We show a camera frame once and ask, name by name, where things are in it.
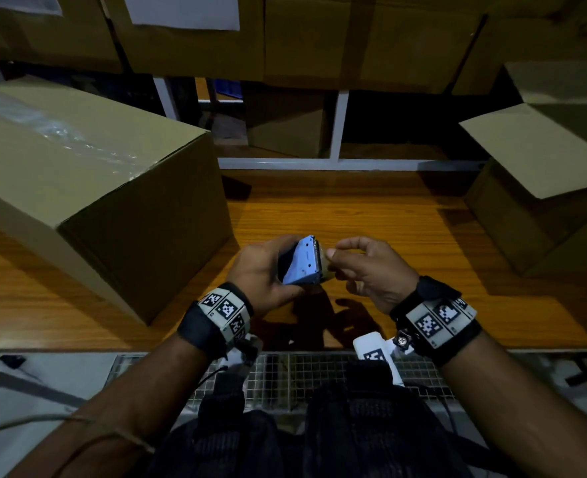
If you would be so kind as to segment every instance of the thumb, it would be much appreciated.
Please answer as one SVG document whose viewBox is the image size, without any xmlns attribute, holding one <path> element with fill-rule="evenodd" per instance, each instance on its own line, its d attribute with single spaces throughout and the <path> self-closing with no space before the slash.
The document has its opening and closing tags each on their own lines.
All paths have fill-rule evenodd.
<svg viewBox="0 0 587 478">
<path fill-rule="evenodd" d="M 340 270 L 352 270 L 357 274 L 364 273 L 367 265 L 367 256 L 361 253 L 353 253 L 347 250 L 329 248 L 327 257 L 334 266 Z"/>
<path fill-rule="evenodd" d="M 304 289 L 297 285 L 275 285 L 273 286 L 272 295 L 276 300 L 276 305 L 280 307 L 297 297 L 302 297 Z"/>
</svg>

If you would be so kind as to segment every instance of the wooden tabletop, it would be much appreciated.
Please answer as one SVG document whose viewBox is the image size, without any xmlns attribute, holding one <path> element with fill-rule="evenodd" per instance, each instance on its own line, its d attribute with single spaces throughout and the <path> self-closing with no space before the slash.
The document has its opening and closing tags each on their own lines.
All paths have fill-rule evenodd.
<svg viewBox="0 0 587 478">
<path fill-rule="evenodd" d="M 314 234 L 325 247 L 358 234 L 387 240 L 420 273 L 463 291 L 505 346 L 587 348 L 587 276 L 514 274 L 461 199 L 468 173 L 225 174 L 236 180 L 227 181 L 235 240 L 149 327 L 0 232 L 0 351 L 148 351 L 194 299 L 224 281 L 239 247 L 285 232 Z M 248 197 L 244 184 L 251 186 Z M 252 324 L 266 350 L 339 348 L 373 330 L 392 336 L 389 318 L 348 294 L 344 282 L 329 281 L 324 289 Z"/>
</svg>

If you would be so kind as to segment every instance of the white paper sheet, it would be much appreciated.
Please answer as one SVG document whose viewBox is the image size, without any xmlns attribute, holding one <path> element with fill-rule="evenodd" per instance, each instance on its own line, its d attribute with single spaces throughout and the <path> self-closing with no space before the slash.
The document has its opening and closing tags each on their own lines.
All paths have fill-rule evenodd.
<svg viewBox="0 0 587 478">
<path fill-rule="evenodd" d="M 134 25 L 174 29 L 241 29 L 238 0 L 125 0 Z"/>
<path fill-rule="evenodd" d="M 0 0 L 0 8 L 42 15 L 63 15 L 58 0 Z"/>
</svg>

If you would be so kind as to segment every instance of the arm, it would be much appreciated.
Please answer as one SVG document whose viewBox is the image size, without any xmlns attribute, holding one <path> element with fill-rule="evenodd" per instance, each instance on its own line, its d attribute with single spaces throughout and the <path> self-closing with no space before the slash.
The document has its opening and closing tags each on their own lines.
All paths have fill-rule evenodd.
<svg viewBox="0 0 587 478">
<path fill-rule="evenodd" d="M 287 235 L 250 245 L 236 258 L 227 281 L 248 298 L 254 318 L 304 293 L 300 287 L 275 280 L 278 255 L 298 240 Z M 205 352 L 178 333 L 173 334 L 75 414 L 121 428 L 156 445 L 169 432 L 210 362 Z M 69 421 L 46 437 L 8 478 L 117 478 L 145 455 L 141 447 L 102 426 Z"/>
<path fill-rule="evenodd" d="M 441 368 L 486 439 L 531 476 L 587 476 L 587 416 L 482 333 Z"/>
<path fill-rule="evenodd" d="M 351 293 L 370 297 L 387 315 L 417 287 L 417 272 L 384 241 L 348 238 L 327 256 Z M 587 416 L 486 333 L 462 347 L 441 371 L 482 434 L 522 470 L 553 478 L 587 476 Z"/>
</svg>

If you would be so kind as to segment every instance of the person's right hand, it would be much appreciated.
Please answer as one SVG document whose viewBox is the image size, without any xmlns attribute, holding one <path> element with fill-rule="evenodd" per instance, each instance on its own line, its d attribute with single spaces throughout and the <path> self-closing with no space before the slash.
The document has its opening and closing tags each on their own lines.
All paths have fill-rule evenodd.
<svg viewBox="0 0 587 478">
<path fill-rule="evenodd" d="M 348 250 L 362 250 L 354 253 Z M 353 236 L 327 250 L 338 280 L 354 295 L 369 297 L 380 312 L 391 310 L 417 287 L 419 274 L 385 241 Z"/>
</svg>

